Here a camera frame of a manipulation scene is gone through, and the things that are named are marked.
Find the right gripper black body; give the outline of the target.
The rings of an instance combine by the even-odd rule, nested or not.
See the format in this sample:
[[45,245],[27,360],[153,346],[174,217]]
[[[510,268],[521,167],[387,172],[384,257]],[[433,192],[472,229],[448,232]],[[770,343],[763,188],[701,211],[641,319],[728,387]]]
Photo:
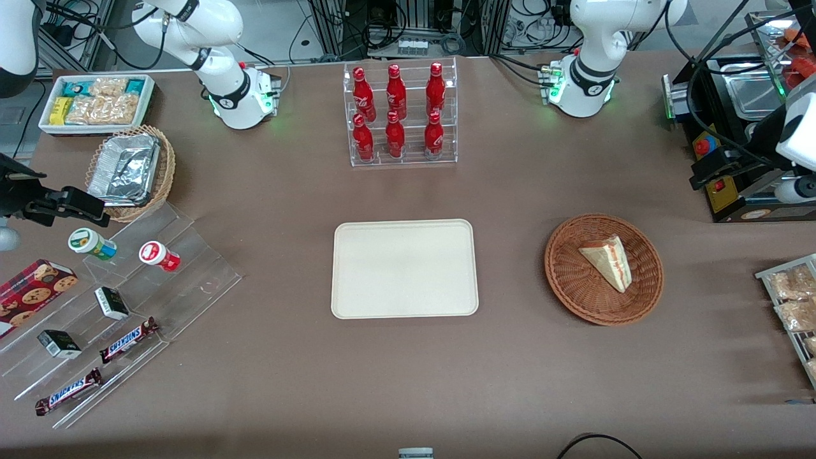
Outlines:
[[1,154],[1,215],[24,219],[24,207],[47,194],[40,180],[47,174],[36,172],[8,155]]

